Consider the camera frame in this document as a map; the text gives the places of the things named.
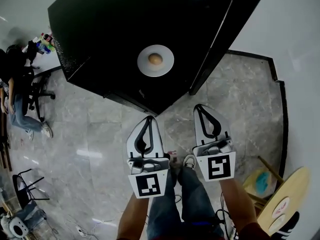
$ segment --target hand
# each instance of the hand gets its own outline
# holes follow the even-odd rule
[[[9,111],[12,115],[15,113],[14,106],[12,104],[9,105]]]
[[[8,110],[4,104],[1,104],[1,111],[2,111],[2,113],[5,113],[6,115],[8,114]]]

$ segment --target wooden stool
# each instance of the wooden stool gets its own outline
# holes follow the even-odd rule
[[[254,206],[261,210],[257,216],[260,227],[271,236],[299,209],[309,188],[310,174],[308,168],[301,167],[284,181],[261,156],[258,158],[281,184],[269,200],[248,193],[256,201]]]

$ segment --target black and white striped object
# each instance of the black and white striped object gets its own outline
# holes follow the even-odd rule
[[[297,225],[299,221],[300,214],[298,211],[289,219],[289,221],[280,228],[277,232],[275,232],[272,236],[272,240],[286,240],[290,236],[291,232]]]

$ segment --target human arm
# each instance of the human arm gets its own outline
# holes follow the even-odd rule
[[[9,97],[8,97],[8,108],[11,114],[15,113],[14,106],[13,106],[13,95],[14,95],[14,86],[15,86],[15,81],[11,77],[8,81],[9,84]]]
[[[258,223],[255,207],[238,181],[234,178],[220,180],[220,186],[237,232],[251,223]]]
[[[5,90],[1,88],[0,93],[1,93],[1,111],[2,113],[8,114],[8,110],[5,106]]]
[[[136,198],[133,193],[119,222],[117,239],[139,240],[145,226],[149,198]]]

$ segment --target brown egg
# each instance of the brown egg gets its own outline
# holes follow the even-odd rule
[[[162,57],[158,53],[151,53],[148,57],[149,61],[153,65],[160,65],[163,61]]]

